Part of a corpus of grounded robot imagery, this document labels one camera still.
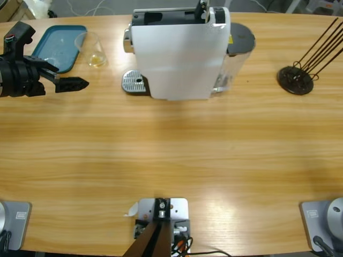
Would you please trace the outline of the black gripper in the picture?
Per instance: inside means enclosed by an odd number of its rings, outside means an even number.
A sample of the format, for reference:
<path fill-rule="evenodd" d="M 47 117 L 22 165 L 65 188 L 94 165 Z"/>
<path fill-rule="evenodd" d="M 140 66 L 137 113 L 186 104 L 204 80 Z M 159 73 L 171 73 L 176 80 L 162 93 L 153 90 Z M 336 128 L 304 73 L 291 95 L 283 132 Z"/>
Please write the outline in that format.
<path fill-rule="evenodd" d="M 38 57 L 24 56 L 15 60 L 9 55 L 1 55 L 1 97 L 45 95 L 40 77 L 54 83 L 55 93 L 77 92 L 89 85 L 80 77 L 57 79 L 57 71 L 57 67 Z"/>

